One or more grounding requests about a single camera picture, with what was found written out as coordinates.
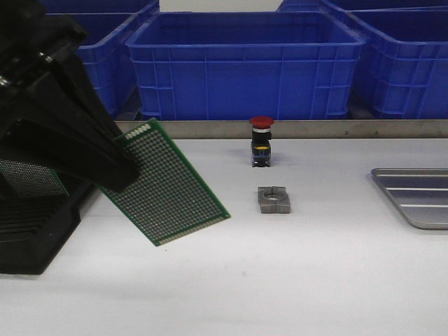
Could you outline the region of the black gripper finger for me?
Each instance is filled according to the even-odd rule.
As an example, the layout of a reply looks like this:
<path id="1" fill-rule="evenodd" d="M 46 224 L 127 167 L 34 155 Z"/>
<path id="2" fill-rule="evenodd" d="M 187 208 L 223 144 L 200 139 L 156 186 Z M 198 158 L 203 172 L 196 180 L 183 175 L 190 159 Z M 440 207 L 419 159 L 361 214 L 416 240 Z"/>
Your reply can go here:
<path id="1" fill-rule="evenodd" d="M 7 158 L 54 169 L 120 192 L 139 177 L 135 159 L 116 147 L 67 147 L 52 140 L 52 71 L 7 86 Z"/>

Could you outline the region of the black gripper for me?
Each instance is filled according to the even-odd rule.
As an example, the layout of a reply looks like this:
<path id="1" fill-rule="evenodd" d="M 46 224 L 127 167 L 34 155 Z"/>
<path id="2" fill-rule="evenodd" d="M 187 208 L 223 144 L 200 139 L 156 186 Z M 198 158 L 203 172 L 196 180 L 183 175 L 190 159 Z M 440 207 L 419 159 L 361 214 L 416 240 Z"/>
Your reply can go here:
<path id="1" fill-rule="evenodd" d="M 7 86 L 52 71 L 52 140 L 67 147 L 116 147 L 122 132 L 95 93 L 76 51 L 87 33 L 39 1 L 1 2 L 1 138 L 7 140 Z"/>

